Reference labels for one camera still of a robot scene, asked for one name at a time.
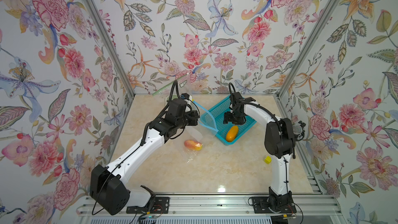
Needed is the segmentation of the red mango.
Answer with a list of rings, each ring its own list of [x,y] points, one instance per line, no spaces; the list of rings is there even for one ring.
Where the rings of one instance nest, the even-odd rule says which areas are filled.
[[[203,147],[202,143],[197,142],[195,140],[186,140],[184,141],[185,148],[193,151],[200,151]]]

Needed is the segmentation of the yellow mango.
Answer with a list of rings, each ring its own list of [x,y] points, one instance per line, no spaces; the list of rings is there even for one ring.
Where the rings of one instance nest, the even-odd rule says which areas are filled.
[[[234,142],[234,140],[236,139],[236,137],[238,136],[238,133],[239,133],[239,128],[238,128],[238,126],[232,126],[230,129],[229,129],[229,131],[227,132],[227,134],[226,134],[226,137],[225,137],[225,140],[228,142],[228,143],[232,143],[232,142]]]

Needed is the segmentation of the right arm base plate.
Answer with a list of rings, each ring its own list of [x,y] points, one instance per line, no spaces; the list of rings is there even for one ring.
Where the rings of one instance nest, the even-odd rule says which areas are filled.
[[[250,197],[248,204],[253,208],[255,214],[296,214],[294,205],[278,205],[276,200],[269,200],[269,197]]]

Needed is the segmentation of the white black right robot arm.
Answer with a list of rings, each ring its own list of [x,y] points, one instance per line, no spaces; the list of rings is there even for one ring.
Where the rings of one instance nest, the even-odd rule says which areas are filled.
[[[225,124],[243,125],[249,116],[265,128],[264,147],[271,157],[273,173],[267,206],[273,213],[280,213],[293,204],[289,166],[296,138],[292,122],[276,117],[253,98],[244,98],[239,92],[230,93],[230,102],[230,110],[224,113]]]

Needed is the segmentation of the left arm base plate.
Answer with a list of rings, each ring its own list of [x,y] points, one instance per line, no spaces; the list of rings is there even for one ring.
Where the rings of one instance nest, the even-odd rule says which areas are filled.
[[[170,197],[157,196],[148,187],[141,185],[140,188],[130,192],[130,198],[126,204],[127,214],[168,214],[170,208]]]

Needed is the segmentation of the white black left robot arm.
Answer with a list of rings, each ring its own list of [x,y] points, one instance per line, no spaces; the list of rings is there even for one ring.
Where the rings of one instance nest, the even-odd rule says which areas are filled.
[[[149,156],[167,141],[179,137],[179,130],[198,125],[200,112],[193,109],[192,96],[187,93],[170,100],[159,115],[145,125],[142,138],[123,155],[106,166],[98,165],[91,172],[90,196],[95,204],[110,215],[125,207],[139,207],[150,211],[156,194],[142,185],[128,189],[127,183]]]

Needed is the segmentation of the clear green-print zip bag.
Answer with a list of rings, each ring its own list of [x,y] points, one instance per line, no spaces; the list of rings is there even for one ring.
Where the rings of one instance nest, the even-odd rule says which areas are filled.
[[[189,74],[175,78],[152,94],[156,99],[163,100],[164,104],[172,99],[181,98],[183,94],[193,94],[193,87]]]

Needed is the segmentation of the clear blue-zipper zip bag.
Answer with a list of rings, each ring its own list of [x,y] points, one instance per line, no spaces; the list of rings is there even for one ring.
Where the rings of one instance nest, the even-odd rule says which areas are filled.
[[[193,110],[199,111],[199,122],[197,126],[186,127],[183,134],[182,154],[187,163],[193,162],[199,155],[201,155],[207,146],[209,140],[213,139],[218,133],[216,120],[209,110],[204,108],[198,101],[191,99],[190,105]],[[185,148],[184,141],[195,140],[202,143],[203,147],[200,151],[193,151]]]

